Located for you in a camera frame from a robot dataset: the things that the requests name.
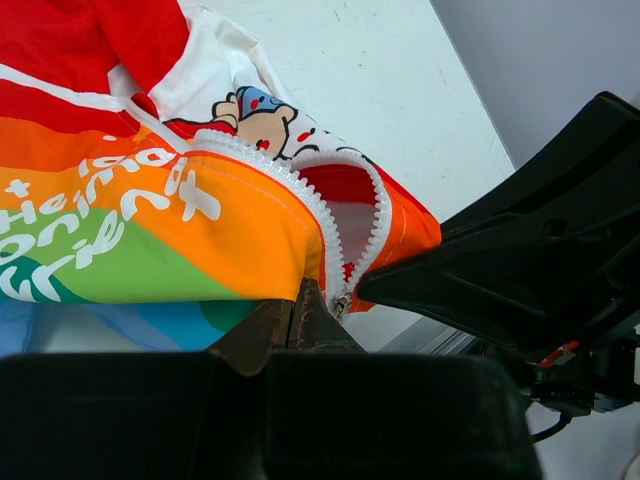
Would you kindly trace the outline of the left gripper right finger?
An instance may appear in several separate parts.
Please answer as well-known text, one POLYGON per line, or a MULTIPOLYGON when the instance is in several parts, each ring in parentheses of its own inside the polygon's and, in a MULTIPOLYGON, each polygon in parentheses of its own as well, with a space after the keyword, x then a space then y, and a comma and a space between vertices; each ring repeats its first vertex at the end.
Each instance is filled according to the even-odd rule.
POLYGON ((473 356, 273 355, 264 468, 272 479, 539 479, 520 395, 473 356))

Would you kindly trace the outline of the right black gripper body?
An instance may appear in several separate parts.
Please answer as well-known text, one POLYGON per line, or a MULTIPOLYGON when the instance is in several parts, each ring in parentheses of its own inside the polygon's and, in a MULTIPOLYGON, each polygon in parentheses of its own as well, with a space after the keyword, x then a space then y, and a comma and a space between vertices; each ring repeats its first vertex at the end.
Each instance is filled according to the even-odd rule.
POLYGON ((639 400, 639 301, 542 310, 519 345, 521 394, 562 415, 607 413, 639 400))

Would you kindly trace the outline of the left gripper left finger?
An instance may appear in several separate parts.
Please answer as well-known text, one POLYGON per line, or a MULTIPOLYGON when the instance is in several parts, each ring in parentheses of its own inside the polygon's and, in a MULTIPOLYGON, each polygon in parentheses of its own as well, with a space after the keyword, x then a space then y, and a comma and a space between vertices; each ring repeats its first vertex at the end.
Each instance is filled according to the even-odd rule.
POLYGON ((265 364, 291 305, 260 303, 209 350, 27 353, 1 362, 5 479, 284 479, 265 364))

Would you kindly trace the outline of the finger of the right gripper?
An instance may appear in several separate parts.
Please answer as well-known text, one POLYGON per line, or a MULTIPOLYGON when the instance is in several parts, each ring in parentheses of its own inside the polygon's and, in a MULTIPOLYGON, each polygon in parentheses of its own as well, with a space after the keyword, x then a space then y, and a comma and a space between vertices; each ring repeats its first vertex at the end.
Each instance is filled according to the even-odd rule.
POLYGON ((359 298, 531 364, 639 322, 639 111, 591 99, 531 160, 447 220, 439 246, 365 275, 359 298))

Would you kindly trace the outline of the red rainbow kids jacket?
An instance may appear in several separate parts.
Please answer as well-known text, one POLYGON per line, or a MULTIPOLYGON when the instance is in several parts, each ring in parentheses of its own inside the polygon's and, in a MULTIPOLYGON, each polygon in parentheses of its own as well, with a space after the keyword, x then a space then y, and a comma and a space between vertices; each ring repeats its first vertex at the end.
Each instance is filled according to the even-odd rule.
POLYGON ((260 41, 176 1, 1 5, 1 352, 40 306, 199 351, 305 279, 338 315, 431 213, 290 104, 260 41))

